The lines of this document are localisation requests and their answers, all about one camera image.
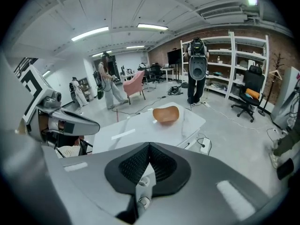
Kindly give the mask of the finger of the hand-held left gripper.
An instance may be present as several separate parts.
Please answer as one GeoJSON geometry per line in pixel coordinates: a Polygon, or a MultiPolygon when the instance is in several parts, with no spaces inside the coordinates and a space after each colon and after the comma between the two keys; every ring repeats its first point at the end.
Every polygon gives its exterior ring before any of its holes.
{"type": "Polygon", "coordinates": [[[100,125],[97,122],[66,109],[59,109],[58,114],[60,120],[66,122],[72,122],[74,124],[81,124],[85,126],[100,127],[100,125]]]}
{"type": "Polygon", "coordinates": [[[48,128],[51,132],[64,135],[94,135],[100,130],[100,127],[85,126],[60,120],[58,115],[58,113],[52,113],[49,116],[48,128]]]}

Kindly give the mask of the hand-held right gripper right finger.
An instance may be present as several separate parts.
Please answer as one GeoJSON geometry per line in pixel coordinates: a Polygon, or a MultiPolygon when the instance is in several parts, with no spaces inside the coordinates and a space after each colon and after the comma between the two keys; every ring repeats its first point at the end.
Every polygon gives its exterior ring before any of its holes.
{"type": "Polygon", "coordinates": [[[191,176],[170,196],[153,198],[141,216],[142,225],[234,225],[239,219],[217,184],[228,181],[258,211],[269,200],[251,180],[221,160],[171,145],[161,147],[188,161],[191,176]]]}

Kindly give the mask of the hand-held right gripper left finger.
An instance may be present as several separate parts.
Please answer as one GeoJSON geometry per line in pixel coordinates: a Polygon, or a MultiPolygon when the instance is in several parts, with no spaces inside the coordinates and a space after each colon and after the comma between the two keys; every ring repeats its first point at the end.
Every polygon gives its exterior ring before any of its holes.
{"type": "Polygon", "coordinates": [[[73,224],[133,224],[150,207],[149,144],[45,161],[73,224]]]}

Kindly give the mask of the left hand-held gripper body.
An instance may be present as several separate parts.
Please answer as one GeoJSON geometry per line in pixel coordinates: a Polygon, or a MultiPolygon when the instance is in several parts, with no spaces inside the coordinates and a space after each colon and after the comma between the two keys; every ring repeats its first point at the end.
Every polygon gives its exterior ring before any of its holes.
{"type": "Polygon", "coordinates": [[[61,93],[55,91],[34,66],[29,66],[22,73],[20,82],[33,96],[22,117],[27,133],[44,143],[46,136],[42,134],[39,117],[52,114],[61,107],[61,93]]]}

